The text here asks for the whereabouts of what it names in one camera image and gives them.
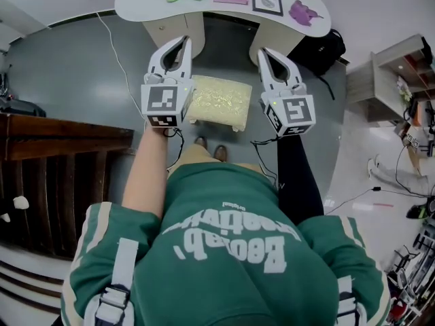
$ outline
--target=white shoulder strap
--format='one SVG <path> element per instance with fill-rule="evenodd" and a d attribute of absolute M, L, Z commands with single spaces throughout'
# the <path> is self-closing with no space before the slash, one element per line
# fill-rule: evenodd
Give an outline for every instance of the white shoulder strap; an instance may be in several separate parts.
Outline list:
<path fill-rule="evenodd" d="M 338 279 L 338 315 L 336 326 L 366 326 L 367 313 L 361 303 L 357 303 L 352 293 L 352 277 L 345 276 Z"/>
<path fill-rule="evenodd" d="M 134 310 L 129 299 L 138 247 L 137 241 L 120 239 L 111 285 L 89 302 L 85 311 L 85 326 L 134 325 Z"/>

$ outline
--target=white cable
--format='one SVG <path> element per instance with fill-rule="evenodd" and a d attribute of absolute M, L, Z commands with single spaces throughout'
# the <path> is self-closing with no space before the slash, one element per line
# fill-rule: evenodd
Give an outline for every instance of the white cable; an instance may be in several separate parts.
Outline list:
<path fill-rule="evenodd" d="M 259 158 L 258 158 L 258 165 L 260 166 L 260 169 L 263 172 L 265 177 L 270 177 L 270 178 L 274 179 L 274 182 L 271 181 L 271 183 L 273 184 L 273 187 L 277 188 L 275 177 L 272 176 L 272 175 L 267 174 L 266 171 L 264 171 L 263 164 L 261 163 L 261 160 Z"/>
<path fill-rule="evenodd" d="M 132 100 L 133 100 L 133 102 L 134 102 L 134 104 L 135 104 L 135 106 L 136 106 L 136 109 L 137 109 L 137 111 L 139 112 L 139 115 L 141 115 L 142 119 L 145 121 L 145 118 L 144 118 L 144 116 L 142 115 L 142 111 L 140 110 L 138 104 L 136 103 L 135 98 L 134 98 L 133 95 L 131 94 L 131 91 L 130 91 L 130 84 L 128 83 L 127 72 L 124 70 L 124 67 L 122 67 L 122 64 L 121 64 L 121 62 L 120 62 L 120 59 L 119 59 L 119 57 L 118 57 L 118 53 L 117 53 L 116 50 L 115 50 L 114 41 L 113 41 L 112 36 L 111 36 L 111 31 L 110 31 L 109 27 L 107 26 L 107 24 L 105 24 L 105 23 L 103 22 L 103 20 L 101 19 L 100 14 L 99 14 L 98 12 L 95 12 L 95 13 L 97 14 L 97 16 L 98 16 L 99 20 L 101 21 L 101 23 L 103 23 L 103 25 L 106 27 L 107 31 L 109 32 L 111 48 L 112 48 L 112 50 L 113 50 L 114 53 L 115 53 L 116 61 L 117 61 L 118 64 L 120 65 L 120 68 L 121 68 L 122 72 L 123 72 L 124 75 L 125 75 L 125 82 L 126 82 L 126 84 L 127 84 L 127 90 L 128 90 L 128 93 L 130 94 L 130 97 L 132 98 Z"/>

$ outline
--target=shoe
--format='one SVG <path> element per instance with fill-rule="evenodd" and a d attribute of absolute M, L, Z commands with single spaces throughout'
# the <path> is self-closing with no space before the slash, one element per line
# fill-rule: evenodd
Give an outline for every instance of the shoe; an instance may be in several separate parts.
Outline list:
<path fill-rule="evenodd" d="M 372 169 L 374 168 L 376 168 L 376 164 L 375 161 L 371 158 L 367 162 L 367 175 L 369 180 L 372 179 Z"/>
<path fill-rule="evenodd" d="M 216 147 L 213 158 L 221 162 L 226 162 L 228 158 L 228 152 L 226 151 L 226 147 L 223 145 L 219 145 L 218 147 Z"/>
<path fill-rule="evenodd" d="M 406 214 L 407 219 L 424 220 L 424 219 L 428 219 L 429 217 L 430 214 L 428 213 L 428 208 L 426 204 L 415 205 Z"/>
<path fill-rule="evenodd" d="M 207 149 L 207 140 L 204 137 L 197 137 L 194 143 Z"/>

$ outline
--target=floor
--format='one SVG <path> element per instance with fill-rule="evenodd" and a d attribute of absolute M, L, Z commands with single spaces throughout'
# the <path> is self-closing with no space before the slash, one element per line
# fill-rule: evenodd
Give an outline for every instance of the floor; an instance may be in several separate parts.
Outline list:
<path fill-rule="evenodd" d="M 324 199 L 325 213 L 374 186 L 406 193 L 404 189 L 379 183 L 374 178 L 370 180 L 367 171 L 368 159 L 374 158 L 377 154 L 380 154 L 386 167 L 395 169 L 402 148 L 402 142 L 394 133 L 394 127 L 381 128 L 368 124 L 360 107 L 355 105 L 348 108 L 345 112 L 334 176 Z M 413 170 L 406 153 L 402 154 L 398 167 L 409 172 Z M 334 215 L 357 219 L 373 257 L 386 270 L 392 264 L 395 249 L 400 249 L 402 245 L 412 248 L 421 221 L 407 219 L 406 212 L 412 205 L 424 202 L 425 199 L 410 196 L 368 192 L 342 205 L 334 211 Z"/>
<path fill-rule="evenodd" d="M 128 73 L 132 95 L 139 101 L 143 75 L 156 47 L 140 23 L 127 22 L 117 16 L 103 19 L 112 30 L 120 61 Z M 258 158 L 249 142 L 269 139 L 273 131 L 260 111 L 258 99 L 262 87 L 258 70 L 248 57 L 255 29 L 206 18 L 205 32 L 207 43 L 203 52 L 194 59 L 193 74 L 251 85 L 251 106 L 243 133 L 234 133 L 226 126 L 185 123 L 186 145 L 191 144 L 196 136 L 204 135 L 209 139 L 211 151 L 217 144 L 224 143 L 229 149 L 231 162 L 256 163 Z M 12 64 L 12 93 L 22 100 L 42 106 L 49 117 L 134 129 L 137 133 L 133 145 L 137 146 L 143 121 L 126 92 L 124 74 L 116 63 L 107 30 L 98 19 L 73 22 L 31 35 L 12 46 L 7 63 Z M 317 124 L 302 140 L 328 212 L 342 201 L 372 187 L 366 176 L 367 159 L 384 153 L 393 164 L 401 145 L 391 128 L 372 127 L 358 109 L 345 112 L 343 65 L 335 64 L 325 76 L 334 90 L 335 101 L 323 83 L 306 69 L 301 67 L 300 71 L 314 96 L 317 117 Z M 168 164 L 175 160 L 179 146 L 178 138 L 170 140 Z M 276 144 L 260 147 L 260 153 L 266 165 L 276 171 Z M 132 161 L 132 156 L 123 157 L 113 167 L 109 195 L 114 202 L 121 200 Z M 359 219 L 373 243 L 375 256 L 386 267 L 391 252 L 402 242 L 412 242 L 418 230 L 418 221 L 404 219 L 405 212 L 415 201 L 394 194 L 368 193 L 343 205 L 336 213 L 355 215 Z M 373 202 L 394 207 L 372 206 L 372 211 L 358 210 L 358 204 Z"/>

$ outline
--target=person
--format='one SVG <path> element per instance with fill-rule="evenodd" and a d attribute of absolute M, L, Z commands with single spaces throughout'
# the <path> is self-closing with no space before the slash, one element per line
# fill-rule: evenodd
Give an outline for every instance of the person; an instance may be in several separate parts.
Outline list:
<path fill-rule="evenodd" d="M 385 166 L 382 156 L 377 154 L 367 162 L 368 178 L 386 185 L 392 186 L 399 191 L 404 189 L 421 195 L 430 195 L 433 191 L 427 176 L 410 173 L 405 170 L 390 169 Z"/>
<path fill-rule="evenodd" d="M 348 298 L 352 325 L 381 325 L 386 277 L 353 219 L 323 216 L 299 136 L 278 140 L 279 191 L 259 166 L 227 163 L 225 147 L 212 157 L 204 138 L 168 178 L 167 149 L 165 134 L 147 127 L 122 205 L 87 210 L 63 285 L 65 325 L 83 323 L 107 291 L 123 238 L 138 242 L 135 325 L 333 326 Z"/>

